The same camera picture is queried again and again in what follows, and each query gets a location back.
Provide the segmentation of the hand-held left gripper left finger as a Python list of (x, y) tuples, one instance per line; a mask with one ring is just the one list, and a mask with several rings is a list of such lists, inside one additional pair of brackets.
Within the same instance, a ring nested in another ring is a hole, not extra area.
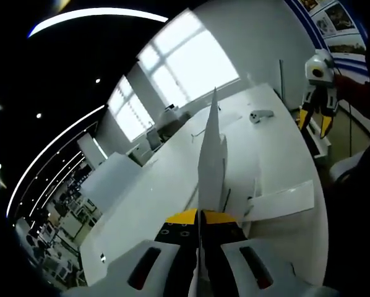
[(196, 296), (199, 255), (198, 210), (166, 219), (154, 240), (143, 240), (108, 266), (92, 286), (65, 296)]

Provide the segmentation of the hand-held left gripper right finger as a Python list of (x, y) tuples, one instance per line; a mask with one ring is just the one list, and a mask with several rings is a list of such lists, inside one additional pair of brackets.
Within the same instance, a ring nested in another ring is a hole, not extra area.
[(295, 274), (261, 239), (248, 239), (227, 213), (202, 211), (202, 247), (214, 296), (336, 296)]

